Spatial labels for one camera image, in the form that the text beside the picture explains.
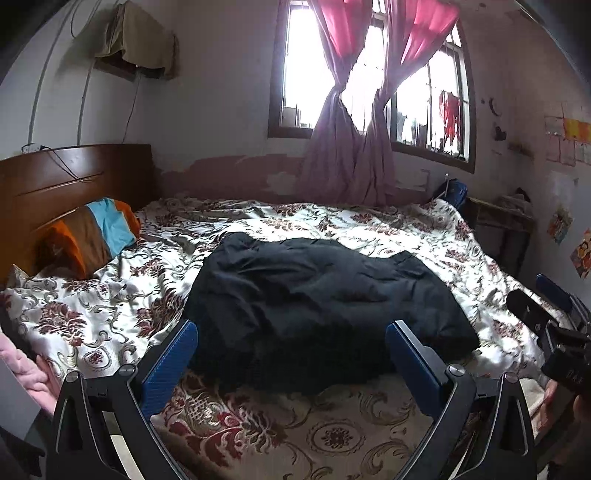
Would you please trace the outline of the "person's right hand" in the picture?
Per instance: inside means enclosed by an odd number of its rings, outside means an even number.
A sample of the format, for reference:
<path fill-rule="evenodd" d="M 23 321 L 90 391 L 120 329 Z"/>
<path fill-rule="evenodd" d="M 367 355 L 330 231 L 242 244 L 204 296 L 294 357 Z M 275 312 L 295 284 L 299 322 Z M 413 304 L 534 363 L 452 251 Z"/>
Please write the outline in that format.
<path fill-rule="evenodd" d="M 536 468 L 540 473 L 551 462 L 564 464 L 572 453 L 583 423 L 590 423 L 590 393 L 574 394 L 549 380 L 536 419 Z"/>

